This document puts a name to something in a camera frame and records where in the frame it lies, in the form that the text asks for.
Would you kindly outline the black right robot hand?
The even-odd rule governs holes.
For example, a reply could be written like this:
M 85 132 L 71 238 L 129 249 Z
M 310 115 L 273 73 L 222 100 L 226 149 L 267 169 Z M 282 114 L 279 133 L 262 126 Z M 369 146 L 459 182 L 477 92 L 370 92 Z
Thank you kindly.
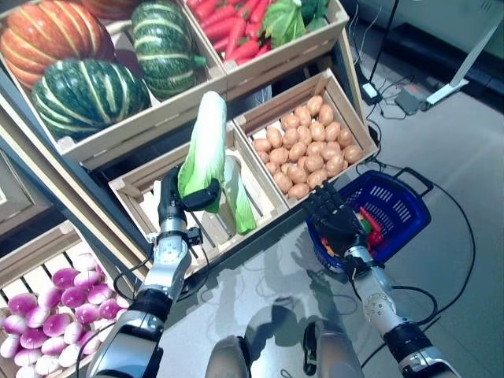
M 302 204 L 317 234 L 326 240 L 334 255 L 343 256 L 350 248 L 367 246 L 367 234 L 354 211 L 332 183 L 325 180 Z

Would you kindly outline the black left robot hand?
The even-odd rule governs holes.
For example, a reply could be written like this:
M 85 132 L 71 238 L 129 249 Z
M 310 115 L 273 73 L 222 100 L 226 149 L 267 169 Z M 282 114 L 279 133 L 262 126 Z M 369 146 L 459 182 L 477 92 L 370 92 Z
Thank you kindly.
M 202 211 L 213 205 L 221 196 L 221 186 L 212 178 L 203 189 L 181 198 L 178 190 L 180 165 L 172 167 L 161 181 L 160 202 L 157 207 L 159 224 L 177 218 L 186 221 L 186 212 Z

